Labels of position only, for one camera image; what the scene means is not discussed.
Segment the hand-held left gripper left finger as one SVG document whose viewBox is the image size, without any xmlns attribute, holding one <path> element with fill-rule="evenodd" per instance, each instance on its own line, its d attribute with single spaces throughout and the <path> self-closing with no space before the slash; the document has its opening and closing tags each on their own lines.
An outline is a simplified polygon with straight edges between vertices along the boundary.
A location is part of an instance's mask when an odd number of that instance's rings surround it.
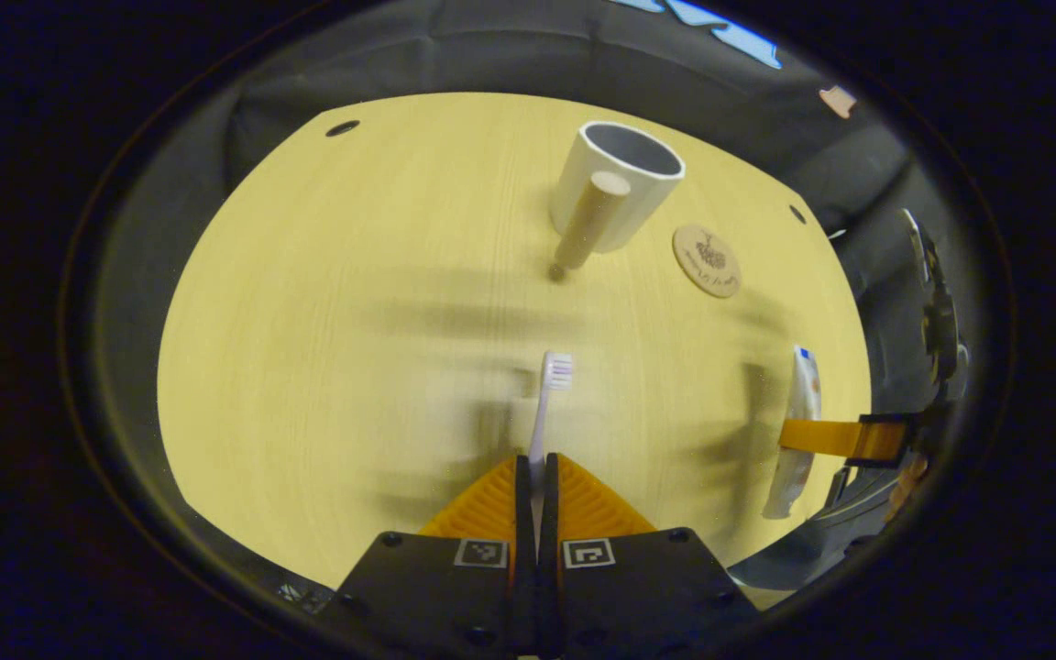
<svg viewBox="0 0 1056 660">
<path fill-rule="evenodd" d="M 324 619 L 370 657 L 532 655 L 527 458 L 496 465 L 419 533 L 379 533 L 335 590 Z"/>
</svg>

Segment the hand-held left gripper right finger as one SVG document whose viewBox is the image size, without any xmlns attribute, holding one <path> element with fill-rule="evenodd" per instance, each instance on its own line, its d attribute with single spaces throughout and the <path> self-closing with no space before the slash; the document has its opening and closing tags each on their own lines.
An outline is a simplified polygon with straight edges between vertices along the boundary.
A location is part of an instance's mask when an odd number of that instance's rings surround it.
<svg viewBox="0 0 1056 660">
<path fill-rule="evenodd" d="M 541 488 L 539 656 L 717 657 L 757 618 L 692 529 L 657 529 L 568 456 Z"/>
</svg>

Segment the white toothpaste tube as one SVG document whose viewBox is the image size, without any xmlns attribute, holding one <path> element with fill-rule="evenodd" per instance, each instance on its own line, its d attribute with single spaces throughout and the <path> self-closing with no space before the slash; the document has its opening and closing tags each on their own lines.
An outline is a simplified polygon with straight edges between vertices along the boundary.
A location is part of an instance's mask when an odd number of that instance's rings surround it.
<svg viewBox="0 0 1056 660">
<path fill-rule="evenodd" d="M 780 439 L 788 435 L 791 421 L 818 421 L 821 413 L 819 369 L 812 351 L 799 344 L 792 347 L 793 367 L 789 380 L 789 398 L 781 425 L 781 435 L 776 442 L 776 463 L 768 496 L 763 505 L 763 518 L 784 521 L 802 496 L 808 484 L 814 455 L 800 448 L 788 448 Z"/>
</svg>

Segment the white toothbrush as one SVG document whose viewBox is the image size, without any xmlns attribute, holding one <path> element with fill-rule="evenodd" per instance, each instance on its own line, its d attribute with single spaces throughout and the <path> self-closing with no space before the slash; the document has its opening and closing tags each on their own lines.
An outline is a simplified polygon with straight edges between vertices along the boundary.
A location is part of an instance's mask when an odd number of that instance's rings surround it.
<svg viewBox="0 0 1056 660">
<path fill-rule="evenodd" d="M 533 417 L 533 433 L 528 451 L 529 477 L 531 477 L 531 513 L 533 534 L 535 534 L 535 552 L 542 538 L 544 525 L 544 480 L 546 467 L 545 427 L 546 411 L 550 397 L 557 391 L 568 391 L 573 388 L 574 357 L 571 354 L 548 351 L 542 359 L 536 413 Z"/>
</svg>

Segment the round wooden coaster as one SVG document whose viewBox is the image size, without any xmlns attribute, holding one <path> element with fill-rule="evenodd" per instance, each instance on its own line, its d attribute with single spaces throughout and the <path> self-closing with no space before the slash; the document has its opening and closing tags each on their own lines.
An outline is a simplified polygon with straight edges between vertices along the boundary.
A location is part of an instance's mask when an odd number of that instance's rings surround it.
<svg viewBox="0 0 1056 660">
<path fill-rule="evenodd" d="M 730 298 L 741 289 L 743 275 L 729 244 L 703 225 L 683 225 L 672 234 L 679 267 L 709 296 Z"/>
</svg>

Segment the white cup with wooden handle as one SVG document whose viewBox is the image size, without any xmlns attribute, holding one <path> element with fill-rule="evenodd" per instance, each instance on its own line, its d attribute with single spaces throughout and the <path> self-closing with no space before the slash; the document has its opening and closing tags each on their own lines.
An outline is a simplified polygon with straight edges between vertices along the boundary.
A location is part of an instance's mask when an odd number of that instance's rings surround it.
<svg viewBox="0 0 1056 660">
<path fill-rule="evenodd" d="M 560 235 L 550 276 L 562 280 L 595 252 L 623 248 L 686 175 L 685 161 L 636 126 L 580 126 L 548 199 Z"/>
</svg>

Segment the light wooden desktop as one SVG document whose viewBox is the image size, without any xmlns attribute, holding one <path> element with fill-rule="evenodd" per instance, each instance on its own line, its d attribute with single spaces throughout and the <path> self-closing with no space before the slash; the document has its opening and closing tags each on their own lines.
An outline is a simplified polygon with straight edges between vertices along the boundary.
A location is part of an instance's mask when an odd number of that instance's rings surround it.
<svg viewBox="0 0 1056 660">
<path fill-rule="evenodd" d="M 687 175 L 627 246 L 552 281 L 549 193 L 589 121 L 665 142 Z M 679 267 L 685 225 L 729 244 L 736 295 Z M 312 118 L 219 209 L 165 322 L 159 429 L 197 513 L 335 588 L 378 534 L 423 529 L 527 450 L 544 354 L 571 354 L 546 450 L 730 565 L 818 512 L 840 466 L 822 456 L 788 517 L 763 518 L 795 344 L 822 418 L 871 410 L 850 285 L 786 185 L 615 110 L 419 93 Z"/>
</svg>

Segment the black stand with white top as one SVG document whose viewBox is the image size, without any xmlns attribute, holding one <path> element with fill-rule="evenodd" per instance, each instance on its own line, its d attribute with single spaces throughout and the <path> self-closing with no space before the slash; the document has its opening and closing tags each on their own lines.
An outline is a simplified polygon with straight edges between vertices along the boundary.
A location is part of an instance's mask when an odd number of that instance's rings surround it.
<svg viewBox="0 0 1056 660">
<path fill-rule="evenodd" d="M 960 400 L 967 389 L 972 351 L 960 333 L 959 314 L 934 238 L 907 208 L 898 210 L 898 216 L 912 243 L 918 284 L 926 296 L 920 333 L 935 386 L 934 406 L 947 404 Z"/>
</svg>

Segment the black backdrop cloth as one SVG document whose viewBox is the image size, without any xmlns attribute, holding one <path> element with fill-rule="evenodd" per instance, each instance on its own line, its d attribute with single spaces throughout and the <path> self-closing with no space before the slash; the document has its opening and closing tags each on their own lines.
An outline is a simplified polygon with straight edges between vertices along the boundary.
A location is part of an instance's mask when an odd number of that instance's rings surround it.
<svg viewBox="0 0 1056 660">
<path fill-rule="evenodd" d="M 904 230 L 918 212 L 951 275 L 961 329 L 981 333 L 959 214 L 900 110 L 859 99 L 850 118 L 821 107 L 847 86 L 802 49 L 772 71 L 683 20 L 611 0 L 385 0 L 344 18 L 310 14 L 189 84 L 122 149 L 93 204 L 100 230 L 82 305 L 84 359 L 128 464 L 130 501 L 151 523 L 224 535 L 171 479 L 155 425 L 154 350 L 189 251 L 235 185 L 320 110 L 411 94 L 528 94 L 621 110 L 749 162 L 800 193 L 827 231 L 867 329 L 874 408 L 917 406 L 919 288 L 904 281 Z"/>
</svg>

